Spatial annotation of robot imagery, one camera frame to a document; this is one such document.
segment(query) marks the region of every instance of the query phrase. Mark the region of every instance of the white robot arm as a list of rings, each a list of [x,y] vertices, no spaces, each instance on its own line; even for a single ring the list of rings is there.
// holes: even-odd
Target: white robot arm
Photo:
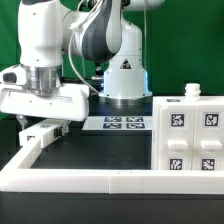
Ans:
[[[88,115],[89,89],[61,84],[62,48],[96,62],[121,46],[121,0],[99,0],[90,13],[71,11],[59,0],[22,0],[18,28],[20,65],[0,73],[0,111],[67,120]]]
[[[161,6],[164,0],[126,0],[124,10],[144,11]],[[122,17],[122,45],[104,72],[104,90],[100,101],[112,104],[142,104],[150,102],[148,73],[142,66],[142,32]]]

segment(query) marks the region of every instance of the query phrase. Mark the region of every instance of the green wall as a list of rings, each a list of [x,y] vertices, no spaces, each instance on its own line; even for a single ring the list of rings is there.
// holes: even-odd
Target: green wall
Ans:
[[[0,1],[0,70],[19,63],[19,2]],[[77,0],[61,2],[77,6]],[[143,29],[143,12],[126,12],[125,17]],[[147,12],[146,69],[154,94],[183,94],[185,83],[195,81],[204,94],[224,95],[223,24],[223,0],[166,0]],[[66,56],[64,61],[66,76],[73,77]],[[75,61],[82,73],[81,59]],[[94,64],[86,61],[86,66],[91,76]]]

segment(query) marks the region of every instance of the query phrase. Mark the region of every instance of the cable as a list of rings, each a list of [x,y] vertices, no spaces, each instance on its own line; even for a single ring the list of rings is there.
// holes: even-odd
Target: cable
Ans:
[[[89,15],[82,21],[82,23],[77,25],[76,27],[73,27],[73,29],[77,28],[78,26],[79,26],[79,28],[81,26],[83,26],[83,24],[85,24],[89,20],[89,17],[92,16],[92,14],[94,14],[94,12],[96,13],[99,10],[99,8],[102,5],[102,3],[103,3],[103,0],[98,1],[96,3],[96,5],[92,8],[92,10],[89,12]],[[76,69],[76,67],[75,67],[75,65],[74,65],[74,63],[72,61],[72,41],[73,41],[74,36],[75,36],[75,32],[73,32],[73,34],[72,34],[72,36],[70,38],[70,41],[69,41],[69,46],[68,46],[68,57],[69,57],[70,65],[71,65],[73,71],[75,72],[75,74],[82,81],[82,83],[87,85],[96,94],[99,94],[99,92],[93,86],[91,86],[88,82],[86,82],[86,80],[81,76],[81,74],[78,72],[78,70]]]
[[[80,7],[81,7],[81,5],[82,5],[82,3],[83,3],[84,1],[85,1],[85,0],[82,0],[81,2],[79,2],[78,7],[77,7],[77,11],[80,10]]]

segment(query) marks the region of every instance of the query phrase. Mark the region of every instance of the black table surface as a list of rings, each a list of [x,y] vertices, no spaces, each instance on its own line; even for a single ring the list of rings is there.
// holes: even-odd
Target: black table surface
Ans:
[[[90,101],[91,116],[150,116],[151,105],[112,106]],[[28,119],[30,123],[37,120]],[[70,133],[44,149],[32,168],[150,169],[150,131]],[[18,151],[14,116],[0,122],[0,168]],[[0,224],[223,223],[222,195],[65,194],[0,192]]]

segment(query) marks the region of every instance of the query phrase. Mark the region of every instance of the white block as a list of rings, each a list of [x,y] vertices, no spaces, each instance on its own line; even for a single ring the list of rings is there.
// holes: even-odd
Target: white block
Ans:
[[[224,97],[201,97],[196,105],[194,170],[224,170]]]
[[[24,146],[32,139],[41,140],[41,148],[45,148],[64,135],[67,121],[46,119],[19,133],[20,145]]]
[[[154,97],[152,169],[191,170],[195,102]]]
[[[201,141],[201,147],[205,150],[222,150],[220,141]]]
[[[169,149],[171,150],[184,150],[188,149],[188,144],[186,141],[168,141]]]

